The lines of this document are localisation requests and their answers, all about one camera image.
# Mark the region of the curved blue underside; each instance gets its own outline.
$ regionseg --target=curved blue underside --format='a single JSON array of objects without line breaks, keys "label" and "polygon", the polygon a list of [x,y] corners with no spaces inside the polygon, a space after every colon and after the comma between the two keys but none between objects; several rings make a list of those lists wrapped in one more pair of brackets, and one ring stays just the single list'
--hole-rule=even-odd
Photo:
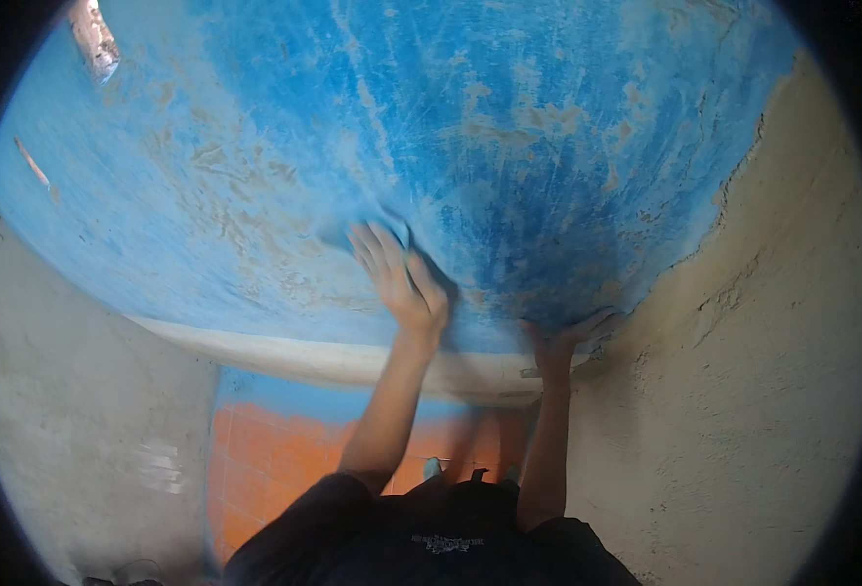
[{"label": "curved blue underside", "polygon": [[[799,40],[768,2],[103,0],[0,124],[0,213],[116,311],[386,345],[321,236],[384,209],[460,290],[450,343],[631,311],[694,252]],[[18,136],[48,177],[18,152]]]}]

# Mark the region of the white concrete wall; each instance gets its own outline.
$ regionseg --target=white concrete wall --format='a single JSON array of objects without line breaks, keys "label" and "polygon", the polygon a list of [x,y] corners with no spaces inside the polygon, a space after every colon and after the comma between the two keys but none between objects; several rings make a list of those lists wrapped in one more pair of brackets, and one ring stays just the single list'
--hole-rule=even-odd
[{"label": "white concrete wall", "polygon": [[782,584],[862,442],[862,170],[801,55],[717,229],[576,371],[568,514],[648,584]]},{"label": "white concrete wall", "polygon": [[0,221],[0,481],[56,578],[109,578],[140,558],[168,585],[201,572],[217,379],[213,363],[107,311]]}]

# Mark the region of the orange tile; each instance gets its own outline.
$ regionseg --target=orange tile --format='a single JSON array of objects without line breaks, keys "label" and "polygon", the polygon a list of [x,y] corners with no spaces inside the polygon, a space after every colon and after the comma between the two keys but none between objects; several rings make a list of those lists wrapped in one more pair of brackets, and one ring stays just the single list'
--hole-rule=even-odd
[{"label": "orange tile", "polygon": [[226,565],[232,554],[226,555],[226,541],[223,539],[222,533],[212,541],[212,552],[216,555],[216,560],[219,565]]},{"label": "orange tile", "polygon": [[327,443],[284,429],[277,430],[269,477],[284,486],[306,490],[327,473]]},{"label": "orange tile", "polygon": [[266,475],[269,470],[275,428],[250,417],[236,414],[229,432],[229,458]]},{"label": "orange tile", "polygon": [[212,450],[226,454],[229,445],[229,427],[232,424],[232,411],[226,408],[216,411],[212,418]]},{"label": "orange tile", "polygon": [[210,535],[222,537],[223,535],[223,499],[210,497],[206,501],[206,520],[210,526]]},{"label": "orange tile", "polygon": [[210,453],[210,464],[206,470],[206,494],[210,498],[223,498],[223,486],[226,483],[227,458],[217,451]]},{"label": "orange tile", "polygon": [[261,521],[249,517],[228,502],[226,503],[223,511],[223,541],[225,545],[238,549],[258,533],[262,527]]},{"label": "orange tile", "polygon": [[265,514],[265,487],[268,479],[258,470],[230,460],[226,463],[223,500],[256,520]]},{"label": "orange tile", "polygon": [[259,423],[265,423],[270,426],[284,427],[284,417],[273,411],[262,409],[254,403],[237,403],[232,412],[236,416],[248,417]]},{"label": "orange tile", "polygon": [[355,429],[355,421],[351,421],[344,426],[327,428],[327,474],[334,473],[339,468],[340,458],[343,457],[343,450],[346,449],[346,444],[349,443],[349,438],[352,437]]},{"label": "orange tile", "polygon": [[480,422],[474,441],[473,460],[486,464],[484,468],[505,471],[510,465],[522,465],[527,447],[526,414],[518,410],[495,409]]},{"label": "orange tile", "polygon": [[405,494],[415,486],[418,486],[424,481],[421,477],[424,471],[424,463],[427,460],[424,458],[416,458],[414,456],[405,456],[395,471],[395,476],[392,480],[392,494]]},{"label": "orange tile", "polygon": [[452,461],[447,464],[444,469],[444,477],[448,482],[464,482],[473,477],[472,462],[456,462]]},{"label": "orange tile", "polygon": [[473,460],[477,462],[499,462],[499,424],[492,409],[480,419],[476,437],[473,439]]},{"label": "orange tile", "polygon": [[310,417],[290,416],[284,422],[283,427],[288,431],[293,431],[314,440],[327,439],[327,427],[323,425],[322,421],[311,419]]},{"label": "orange tile", "polygon": [[284,486],[280,482],[269,480],[265,490],[265,515],[262,521],[271,523],[278,519],[284,509],[293,504],[303,492],[297,488]]},{"label": "orange tile", "polygon": [[227,543],[222,544],[223,555],[221,557],[223,561],[223,565],[228,564],[229,560],[232,558],[232,554],[236,552],[237,547],[229,545]]},{"label": "orange tile", "polygon": [[473,428],[462,418],[420,422],[411,430],[405,454],[425,459],[471,460],[472,439]]}]

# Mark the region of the person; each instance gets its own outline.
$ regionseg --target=person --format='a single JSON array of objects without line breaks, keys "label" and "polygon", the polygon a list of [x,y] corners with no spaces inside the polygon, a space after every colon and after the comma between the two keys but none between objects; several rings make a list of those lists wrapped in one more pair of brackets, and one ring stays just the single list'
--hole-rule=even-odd
[{"label": "person", "polygon": [[638,584],[589,524],[564,516],[570,361],[609,312],[550,341],[526,326],[544,392],[521,486],[431,474],[405,495],[380,496],[404,456],[448,297],[387,230],[352,232],[354,257],[398,322],[389,360],[337,472],[240,547],[223,584]]}]

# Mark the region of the blue fiberglass surface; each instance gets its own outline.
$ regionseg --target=blue fiberglass surface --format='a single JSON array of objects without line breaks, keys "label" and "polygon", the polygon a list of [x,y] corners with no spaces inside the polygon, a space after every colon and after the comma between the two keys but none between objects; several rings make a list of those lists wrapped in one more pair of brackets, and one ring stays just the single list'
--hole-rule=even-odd
[{"label": "blue fiberglass surface", "polygon": [[768,0],[101,5],[108,84],[62,23],[0,124],[31,247],[127,314],[387,345],[322,238],[384,210],[459,288],[449,343],[487,353],[520,317],[631,311],[694,252],[799,45]]}]

